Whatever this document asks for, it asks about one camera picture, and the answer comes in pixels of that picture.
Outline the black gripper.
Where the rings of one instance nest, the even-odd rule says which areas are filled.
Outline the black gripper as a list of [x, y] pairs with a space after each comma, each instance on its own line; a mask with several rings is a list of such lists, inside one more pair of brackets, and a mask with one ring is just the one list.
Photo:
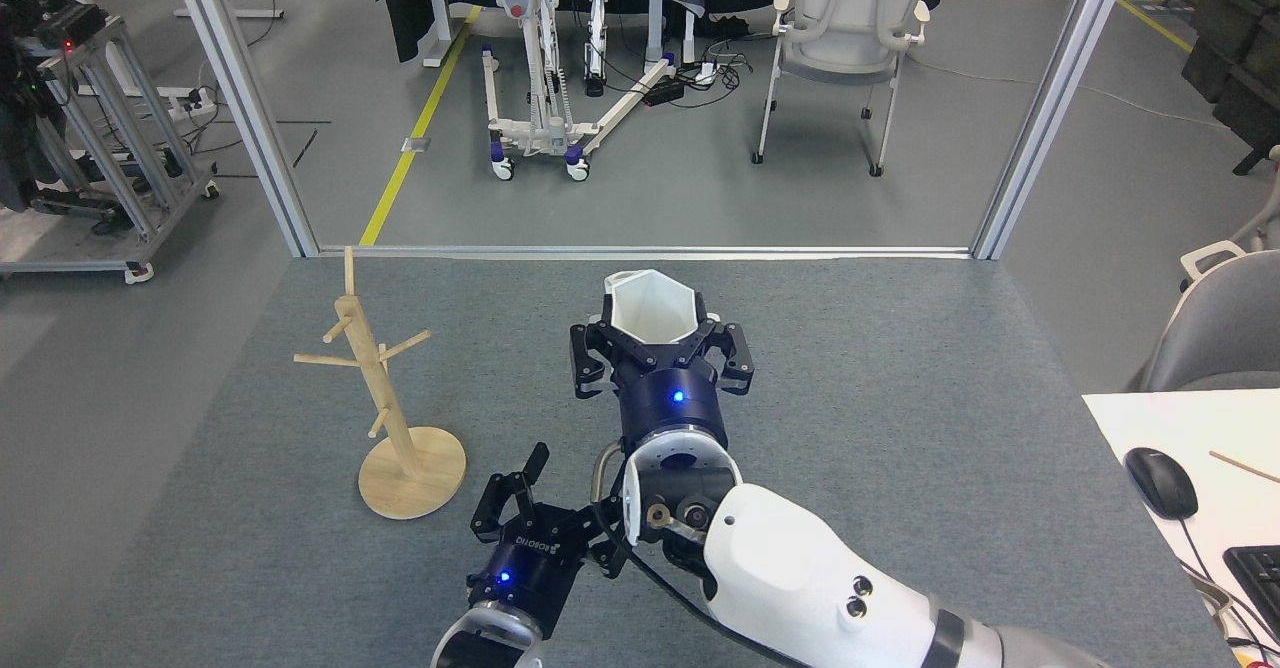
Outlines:
[[[575, 395], [603, 392], [603, 386], [594, 385], [603, 380], [605, 363], [593, 358], [591, 352], [603, 354], [613, 367], [625, 450], [635, 450], [653, 434], [687, 426], [699, 427], [728, 448], [717, 381], [722, 383], [722, 392], [750, 393], [755, 361], [745, 330], [741, 322], [721, 322], [708, 316], [699, 322], [691, 340], [686, 362], [678, 361], [673, 346], [658, 346], [655, 363], [646, 363], [640, 340], [612, 322], [575, 322], [570, 328]], [[707, 360], [710, 351], [722, 354], [719, 369]]]
[[[471, 520], [474, 535], [497, 546], [485, 568], [466, 580], [468, 604], [485, 603], [516, 609], [532, 621], [543, 639], [549, 639], [590, 550], [608, 580], [622, 572], [628, 549], [625, 509], [590, 507], [579, 511], [535, 508], [532, 485], [550, 457], [545, 443], [536, 443], [524, 468], [490, 476]], [[515, 498], [518, 516], [504, 525], [502, 512]], [[602, 536], [596, 543], [589, 543]]]

